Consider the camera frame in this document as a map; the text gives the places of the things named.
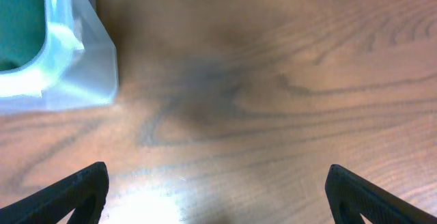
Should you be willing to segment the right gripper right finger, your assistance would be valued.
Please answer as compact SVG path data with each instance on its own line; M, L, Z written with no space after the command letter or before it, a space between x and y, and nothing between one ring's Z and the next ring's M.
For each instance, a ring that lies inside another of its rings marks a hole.
M336 224L434 224L436 217L372 184L341 165L331 165L326 196Z

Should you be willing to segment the dark green garment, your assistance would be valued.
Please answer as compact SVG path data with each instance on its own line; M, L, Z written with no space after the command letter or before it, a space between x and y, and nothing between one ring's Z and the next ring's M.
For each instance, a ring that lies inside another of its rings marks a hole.
M30 62L46 35L44 0L1 0L1 70Z

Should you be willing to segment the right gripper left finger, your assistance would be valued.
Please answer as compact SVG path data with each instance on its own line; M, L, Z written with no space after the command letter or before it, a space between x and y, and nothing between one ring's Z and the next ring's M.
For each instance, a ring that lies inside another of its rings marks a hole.
M106 204L109 175L104 162L90 166L1 209L2 223L97 223Z

